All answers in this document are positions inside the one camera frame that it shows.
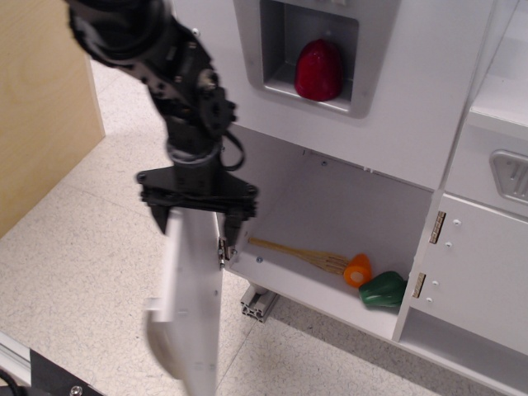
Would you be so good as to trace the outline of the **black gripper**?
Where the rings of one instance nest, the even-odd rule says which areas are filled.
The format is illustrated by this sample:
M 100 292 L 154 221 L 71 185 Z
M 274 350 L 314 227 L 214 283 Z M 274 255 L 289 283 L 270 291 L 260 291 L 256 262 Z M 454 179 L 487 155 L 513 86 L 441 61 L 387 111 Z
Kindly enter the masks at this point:
M 225 214 L 224 237 L 229 248 L 237 245 L 243 223 L 257 215 L 258 189 L 217 162 L 207 167 L 170 167 L 141 171 L 141 199 L 151 210 L 162 234 L 167 232 L 171 208 Z

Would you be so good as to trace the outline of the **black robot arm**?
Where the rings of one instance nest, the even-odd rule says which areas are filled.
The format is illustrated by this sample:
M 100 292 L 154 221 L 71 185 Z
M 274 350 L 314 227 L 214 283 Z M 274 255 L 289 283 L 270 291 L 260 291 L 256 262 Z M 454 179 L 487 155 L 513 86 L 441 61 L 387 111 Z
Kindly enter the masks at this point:
M 257 214 L 258 189 L 233 176 L 245 161 L 224 164 L 236 106 L 226 97 L 211 58 L 191 30 L 172 14 L 169 1 L 69 1 L 74 39 L 94 60 L 136 78 L 167 129 L 170 167 L 142 171 L 143 201 L 161 230 L 174 207 L 224 215 L 223 236 L 232 248 L 243 222 Z

